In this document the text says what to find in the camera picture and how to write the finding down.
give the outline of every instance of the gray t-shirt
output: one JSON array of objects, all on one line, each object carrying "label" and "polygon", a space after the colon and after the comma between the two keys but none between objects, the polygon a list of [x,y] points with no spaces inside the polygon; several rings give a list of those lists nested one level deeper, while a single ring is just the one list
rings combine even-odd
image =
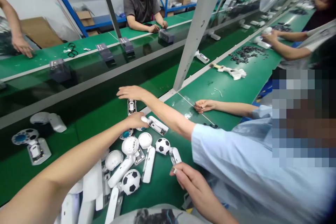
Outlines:
[{"label": "gray t-shirt", "polygon": [[[309,51],[314,52],[317,47],[323,44],[326,40],[330,39],[336,34],[336,20],[330,21],[314,30],[308,31],[308,38],[298,46],[298,48],[307,48]],[[287,61],[282,59],[278,67],[282,69],[308,69],[310,56]]]},{"label": "gray t-shirt", "polygon": [[132,15],[139,23],[150,22],[152,15],[155,15],[160,10],[158,0],[124,0],[125,16]]}]

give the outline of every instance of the black and white soccer ball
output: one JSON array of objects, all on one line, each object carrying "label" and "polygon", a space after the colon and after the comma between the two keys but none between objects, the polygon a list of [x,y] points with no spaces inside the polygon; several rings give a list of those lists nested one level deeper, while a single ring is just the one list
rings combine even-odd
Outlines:
[{"label": "black and white soccer ball", "polygon": [[134,193],[140,187],[140,173],[135,170],[129,170],[121,181],[121,188],[126,193],[126,195],[130,195]]},{"label": "black and white soccer ball", "polygon": [[15,145],[28,144],[32,140],[37,140],[39,132],[36,129],[24,129],[12,137]]},{"label": "black and white soccer ball", "polygon": [[167,155],[170,150],[170,143],[166,138],[159,138],[155,143],[155,149],[163,155]]}]

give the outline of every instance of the gray sleeve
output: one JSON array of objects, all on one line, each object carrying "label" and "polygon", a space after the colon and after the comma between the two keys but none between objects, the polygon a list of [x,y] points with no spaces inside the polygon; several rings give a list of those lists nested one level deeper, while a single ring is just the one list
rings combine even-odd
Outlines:
[{"label": "gray sleeve", "polygon": [[131,0],[124,0],[124,13],[125,17],[129,15],[135,16],[134,3]]},{"label": "gray sleeve", "polygon": [[152,6],[153,6],[153,15],[155,15],[161,10],[158,0],[153,0]]}]

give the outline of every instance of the hand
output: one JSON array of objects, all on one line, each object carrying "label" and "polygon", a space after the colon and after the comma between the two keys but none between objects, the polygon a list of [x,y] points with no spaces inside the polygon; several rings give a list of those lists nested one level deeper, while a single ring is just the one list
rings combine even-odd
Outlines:
[{"label": "hand", "polygon": [[26,55],[28,58],[32,58],[33,49],[30,47],[27,41],[22,36],[12,37],[12,45],[16,51]]},{"label": "hand", "polygon": [[278,34],[278,31],[272,30],[271,34],[262,34],[261,36],[263,37],[263,41],[272,46],[276,41],[278,41]]},{"label": "hand", "polygon": [[148,26],[148,32],[150,33],[157,33],[160,30],[160,27],[156,24],[153,24],[152,26]]},{"label": "hand", "polygon": [[127,128],[149,128],[148,123],[143,122],[141,117],[145,116],[142,112],[129,115],[124,121]]},{"label": "hand", "polygon": [[186,189],[192,202],[199,213],[211,223],[223,223],[223,212],[226,210],[216,198],[207,181],[199,171],[196,171],[185,163],[174,165],[175,174],[171,171],[170,176],[176,175],[177,181]]},{"label": "hand", "polygon": [[162,26],[162,29],[167,29],[168,28],[167,21],[163,21],[161,26]]},{"label": "hand", "polygon": [[139,86],[125,86],[120,87],[117,93],[119,99],[132,99],[143,101],[151,93]]},{"label": "hand", "polygon": [[213,101],[213,100],[199,100],[199,101],[195,102],[194,108],[199,114],[203,114],[203,112],[215,109],[216,108],[216,101]]}]

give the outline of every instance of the shelf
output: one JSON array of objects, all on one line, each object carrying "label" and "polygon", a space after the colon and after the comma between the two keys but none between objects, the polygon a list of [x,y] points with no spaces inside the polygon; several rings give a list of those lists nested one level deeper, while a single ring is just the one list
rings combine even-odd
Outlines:
[{"label": "shelf", "polygon": [[185,9],[185,8],[194,7],[194,6],[196,6],[196,3],[195,2],[190,2],[187,5],[182,5],[182,6],[177,6],[177,7],[171,7],[170,9],[167,9],[167,12],[177,11],[177,10],[180,10],[180,9]]},{"label": "shelf", "polygon": [[[95,25],[92,26],[86,26],[84,27],[85,30],[90,30],[90,29],[95,29],[98,27],[103,27],[103,26],[108,26],[108,25],[112,25],[112,21],[110,18],[110,15],[104,15],[104,16],[97,16],[97,17],[92,17],[94,20]],[[126,18],[125,17],[118,17],[116,15],[117,18],[117,22],[121,23],[121,22],[126,22]]]}]

